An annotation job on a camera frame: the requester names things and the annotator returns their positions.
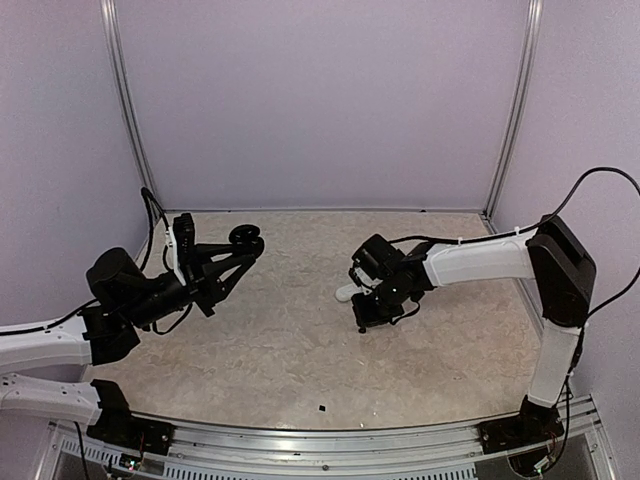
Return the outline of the left aluminium frame post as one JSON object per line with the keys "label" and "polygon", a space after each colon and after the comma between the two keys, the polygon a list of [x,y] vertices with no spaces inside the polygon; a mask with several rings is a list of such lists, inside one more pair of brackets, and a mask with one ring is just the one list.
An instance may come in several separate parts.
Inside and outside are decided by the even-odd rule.
{"label": "left aluminium frame post", "polygon": [[120,104],[127,138],[132,150],[134,164],[141,185],[157,196],[156,182],[147,158],[133,95],[129,85],[123,43],[119,29],[117,3],[114,0],[100,0],[99,4],[116,94]]}

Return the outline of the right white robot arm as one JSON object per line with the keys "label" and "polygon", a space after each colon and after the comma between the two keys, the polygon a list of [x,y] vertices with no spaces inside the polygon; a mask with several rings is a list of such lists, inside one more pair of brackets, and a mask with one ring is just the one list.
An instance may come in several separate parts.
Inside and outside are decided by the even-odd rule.
{"label": "right white robot arm", "polygon": [[408,253],[375,234],[353,254],[350,284],[335,298],[350,303],[360,332],[409,317],[406,302],[419,303],[438,288],[473,281],[535,282],[544,320],[534,374],[511,433],[535,442],[551,424],[570,372],[580,356],[590,316],[596,265],[564,221],[545,215],[538,225],[475,239],[418,237]]}

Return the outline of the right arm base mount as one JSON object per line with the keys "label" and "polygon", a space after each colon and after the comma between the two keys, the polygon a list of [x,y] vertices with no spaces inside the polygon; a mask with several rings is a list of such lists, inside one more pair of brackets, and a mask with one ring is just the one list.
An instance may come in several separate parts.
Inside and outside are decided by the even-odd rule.
{"label": "right arm base mount", "polygon": [[548,420],[517,414],[481,422],[479,440],[484,454],[493,454],[561,437],[564,427],[557,416]]}

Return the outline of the right aluminium frame post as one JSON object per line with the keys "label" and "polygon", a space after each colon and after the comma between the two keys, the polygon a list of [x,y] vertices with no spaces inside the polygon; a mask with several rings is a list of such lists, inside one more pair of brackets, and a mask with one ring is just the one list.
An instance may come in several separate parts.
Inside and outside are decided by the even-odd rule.
{"label": "right aluminium frame post", "polygon": [[501,195],[506,186],[509,168],[513,160],[519,130],[524,117],[542,23],[543,5],[543,0],[530,0],[528,2],[524,38],[516,75],[515,90],[507,117],[505,133],[499,150],[497,165],[491,180],[488,197],[482,211],[483,218],[488,223],[491,223],[496,215]]}

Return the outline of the front aluminium rail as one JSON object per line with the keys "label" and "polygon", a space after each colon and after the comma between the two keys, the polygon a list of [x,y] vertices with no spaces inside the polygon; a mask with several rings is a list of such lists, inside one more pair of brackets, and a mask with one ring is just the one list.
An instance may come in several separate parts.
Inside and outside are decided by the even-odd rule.
{"label": "front aluminium rail", "polygon": [[164,455],[133,451],[52,424],[39,479],[514,479],[542,444],[486,453],[479,422],[346,431],[275,430],[174,420]]}

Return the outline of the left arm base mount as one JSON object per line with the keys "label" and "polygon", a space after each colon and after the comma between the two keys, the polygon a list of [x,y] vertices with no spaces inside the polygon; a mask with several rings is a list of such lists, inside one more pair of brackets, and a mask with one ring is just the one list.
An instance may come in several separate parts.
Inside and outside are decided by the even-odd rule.
{"label": "left arm base mount", "polygon": [[87,427],[87,434],[90,438],[125,449],[166,455],[174,430],[175,427],[168,422],[131,416],[100,419]]}

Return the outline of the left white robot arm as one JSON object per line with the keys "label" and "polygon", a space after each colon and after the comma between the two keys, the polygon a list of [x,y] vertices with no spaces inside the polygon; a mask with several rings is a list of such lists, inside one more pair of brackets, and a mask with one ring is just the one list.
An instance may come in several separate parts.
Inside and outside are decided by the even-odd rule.
{"label": "left white robot arm", "polygon": [[180,249],[173,269],[154,278],[124,249],[105,252],[87,273],[92,300],[57,320],[2,329],[2,411],[91,427],[99,423],[118,444],[133,443],[140,424],[116,383],[57,382],[29,377],[27,371],[116,363],[139,344],[139,331],[166,316],[193,306],[212,316],[263,251],[262,239],[196,244]]}

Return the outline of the white earbud charging case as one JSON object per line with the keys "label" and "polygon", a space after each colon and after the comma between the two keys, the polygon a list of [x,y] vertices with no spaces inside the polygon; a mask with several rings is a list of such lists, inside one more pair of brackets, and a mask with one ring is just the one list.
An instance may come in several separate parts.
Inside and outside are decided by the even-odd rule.
{"label": "white earbud charging case", "polygon": [[335,298],[340,303],[346,303],[351,300],[351,298],[362,292],[362,288],[355,284],[348,284],[338,288],[335,291]]}

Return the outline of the aluminium frame post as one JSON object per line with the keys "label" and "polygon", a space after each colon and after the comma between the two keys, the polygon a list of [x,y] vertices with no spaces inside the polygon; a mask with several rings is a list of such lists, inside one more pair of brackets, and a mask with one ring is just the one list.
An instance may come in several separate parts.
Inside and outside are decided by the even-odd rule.
{"label": "aluminium frame post", "polygon": [[515,90],[507,117],[505,133],[499,150],[497,165],[491,180],[488,197],[482,211],[483,218],[488,223],[491,223],[496,215],[501,195],[506,186],[509,168],[513,160],[519,130],[524,117],[542,23],[543,5],[543,0],[530,0],[528,2],[524,38],[516,75]]}
{"label": "aluminium frame post", "polygon": [[116,94],[120,104],[127,138],[132,150],[134,164],[141,185],[157,196],[156,182],[147,158],[133,95],[129,85],[123,43],[119,29],[117,3],[114,0],[100,0],[99,4]]}

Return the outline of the black round charging case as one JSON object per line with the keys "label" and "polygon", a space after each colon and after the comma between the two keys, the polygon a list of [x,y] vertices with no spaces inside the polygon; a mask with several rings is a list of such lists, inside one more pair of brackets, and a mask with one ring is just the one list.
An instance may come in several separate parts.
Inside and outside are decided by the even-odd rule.
{"label": "black round charging case", "polygon": [[252,224],[234,227],[229,233],[229,242],[239,255],[252,255],[254,258],[259,258],[265,249],[261,229]]}

